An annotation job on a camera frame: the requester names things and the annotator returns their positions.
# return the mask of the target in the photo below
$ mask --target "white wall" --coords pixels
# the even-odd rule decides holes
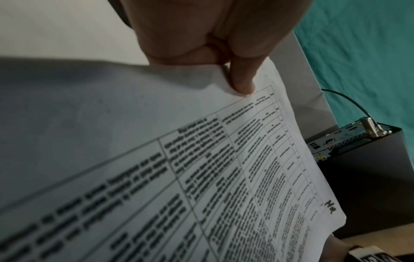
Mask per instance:
[[[148,64],[106,0],[1,0],[0,56]]]

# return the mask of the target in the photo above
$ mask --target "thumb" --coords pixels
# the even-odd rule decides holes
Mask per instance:
[[[244,58],[232,56],[230,62],[230,79],[233,88],[242,94],[248,95],[254,92],[253,77],[266,59],[267,55],[260,57]]]

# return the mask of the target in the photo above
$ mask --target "ventilation grille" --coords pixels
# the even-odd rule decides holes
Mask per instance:
[[[365,138],[365,137],[367,137],[367,134],[366,134],[366,133],[359,134],[359,135],[357,135],[357,136],[351,137],[350,139],[347,139],[347,140],[345,140],[345,141],[342,141],[342,142],[340,142],[340,143],[338,143],[338,144],[336,144],[336,145],[330,146],[330,147],[328,147],[328,148],[327,148],[327,150],[331,151],[331,150],[333,150],[334,148],[341,147],[341,146],[346,145],[346,144],[348,144],[348,143],[350,143],[350,142],[353,142],[353,141],[355,141],[355,140],[359,140],[359,139],[361,139],[361,138]]]

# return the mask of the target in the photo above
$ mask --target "white paper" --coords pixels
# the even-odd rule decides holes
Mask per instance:
[[[119,67],[2,89],[1,261],[318,260],[345,215],[269,59],[248,97],[218,66]]]

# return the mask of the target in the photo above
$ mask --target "wire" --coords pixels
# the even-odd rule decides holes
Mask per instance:
[[[346,99],[348,99],[350,102],[352,102],[354,105],[356,105],[362,112],[364,112],[364,114],[366,114],[367,115],[367,117],[371,117],[372,118],[372,120],[374,121],[374,123],[375,123],[375,125],[377,125],[378,123],[374,120],[374,118],[370,115],[370,113],[368,113],[368,111],[366,111],[360,104],[358,104],[354,99],[352,99],[352,98],[350,98],[349,96],[346,96],[346,95],[344,95],[344,94],[342,94],[342,93],[339,93],[339,92],[337,92],[337,91],[333,91],[333,90],[328,90],[328,89],[323,89],[323,88],[321,88],[321,90],[322,91],[325,91],[325,92],[331,92],[331,93],[334,93],[334,94],[337,94],[337,95],[340,95],[340,96],[342,96],[342,97],[344,97],[344,98],[346,98]]]

